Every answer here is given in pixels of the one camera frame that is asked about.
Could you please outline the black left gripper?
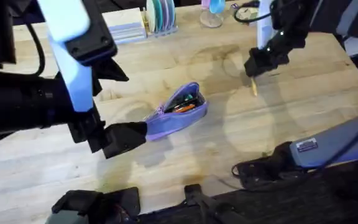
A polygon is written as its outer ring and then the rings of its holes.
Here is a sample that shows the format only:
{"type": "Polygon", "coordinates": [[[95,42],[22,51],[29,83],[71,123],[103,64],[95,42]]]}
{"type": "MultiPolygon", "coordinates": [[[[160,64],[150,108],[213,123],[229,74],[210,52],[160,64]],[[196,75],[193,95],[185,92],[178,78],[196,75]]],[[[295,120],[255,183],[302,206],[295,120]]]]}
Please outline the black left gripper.
{"type": "MultiPolygon", "coordinates": [[[[67,123],[75,143],[87,141],[92,153],[102,149],[104,141],[104,126],[96,105],[84,113],[74,113],[74,120],[67,123]]],[[[105,131],[107,141],[103,147],[106,159],[131,151],[146,142],[146,122],[115,123],[105,131]]]]}

